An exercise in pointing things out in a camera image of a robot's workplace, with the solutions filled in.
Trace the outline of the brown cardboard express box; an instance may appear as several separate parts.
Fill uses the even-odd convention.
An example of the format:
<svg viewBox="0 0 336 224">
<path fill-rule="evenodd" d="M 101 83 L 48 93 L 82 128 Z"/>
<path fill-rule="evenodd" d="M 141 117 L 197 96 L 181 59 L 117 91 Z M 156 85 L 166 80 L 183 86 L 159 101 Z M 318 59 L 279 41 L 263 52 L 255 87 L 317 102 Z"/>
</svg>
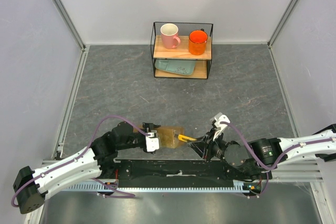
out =
<svg viewBox="0 0 336 224">
<path fill-rule="evenodd" d="M 179 134 L 184 134 L 182 127 L 160 126 L 156 130 L 160 138 L 160 148 L 177 148 L 183 144 L 177 139 Z M 134 139 L 131 143 L 145 150 L 145 135 L 138 130 L 135 130 L 133 133 Z"/>
</svg>

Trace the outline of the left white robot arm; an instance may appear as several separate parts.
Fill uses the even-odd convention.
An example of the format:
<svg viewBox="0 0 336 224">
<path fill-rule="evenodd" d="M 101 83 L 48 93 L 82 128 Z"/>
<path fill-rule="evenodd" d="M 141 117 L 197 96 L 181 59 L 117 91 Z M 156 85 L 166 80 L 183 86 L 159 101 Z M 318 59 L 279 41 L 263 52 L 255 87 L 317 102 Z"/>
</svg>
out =
<svg viewBox="0 0 336 224">
<path fill-rule="evenodd" d="M 27 214 L 69 186 L 87 179 L 111 178 L 120 150 L 141 148 L 154 153 L 159 149 L 157 128 L 159 126 L 153 123 L 143 123 L 139 129 L 121 122 L 67 158 L 42 168 L 21 168 L 13 184 L 12 206 L 19 208 L 21 214 Z"/>
</svg>

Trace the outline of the yellow utility knife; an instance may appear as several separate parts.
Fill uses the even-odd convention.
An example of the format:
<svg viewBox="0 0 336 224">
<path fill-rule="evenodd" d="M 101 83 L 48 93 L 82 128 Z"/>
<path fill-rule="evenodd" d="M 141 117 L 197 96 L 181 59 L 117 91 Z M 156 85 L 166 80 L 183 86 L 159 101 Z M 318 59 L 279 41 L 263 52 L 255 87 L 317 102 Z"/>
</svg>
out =
<svg viewBox="0 0 336 224">
<path fill-rule="evenodd" d="M 192 138 L 192 137 L 189 137 L 189 136 L 185 136 L 185 135 L 182 135 L 182 134 L 179 134 L 178 136 L 177 136 L 177 139 L 179 140 L 179 141 L 182 141 L 182 142 L 188 142 L 188 141 L 197 141 L 197 139 L 196 138 Z"/>
</svg>

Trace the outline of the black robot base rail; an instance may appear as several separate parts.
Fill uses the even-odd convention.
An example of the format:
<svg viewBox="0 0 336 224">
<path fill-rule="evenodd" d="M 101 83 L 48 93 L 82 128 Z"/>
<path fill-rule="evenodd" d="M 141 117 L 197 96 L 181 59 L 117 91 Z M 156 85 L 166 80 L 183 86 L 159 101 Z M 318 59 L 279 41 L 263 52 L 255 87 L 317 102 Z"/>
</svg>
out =
<svg viewBox="0 0 336 224">
<path fill-rule="evenodd" d="M 259 170 L 241 172 L 221 161 L 122 159 L 103 171 L 100 179 L 117 179 L 120 187 L 210 187 L 234 180 L 266 180 Z"/>
</svg>

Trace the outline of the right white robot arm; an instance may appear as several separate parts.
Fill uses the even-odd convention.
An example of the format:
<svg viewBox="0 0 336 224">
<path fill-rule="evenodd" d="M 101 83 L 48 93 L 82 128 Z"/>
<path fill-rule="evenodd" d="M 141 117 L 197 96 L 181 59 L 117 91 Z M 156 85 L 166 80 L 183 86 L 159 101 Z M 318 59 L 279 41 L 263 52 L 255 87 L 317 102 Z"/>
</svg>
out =
<svg viewBox="0 0 336 224">
<path fill-rule="evenodd" d="M 223 162 L 227 179 L 252 182 L 270 178 L 271 171 L 279 165 L 319 158 L 324 162 L 335 160 L 335 124 L 305 137 L 260 138 L 251 142 L 235 125 L 220 125 L 188 142 L 188 146 L 207 162 L 213 157 Z"/>
</svg>

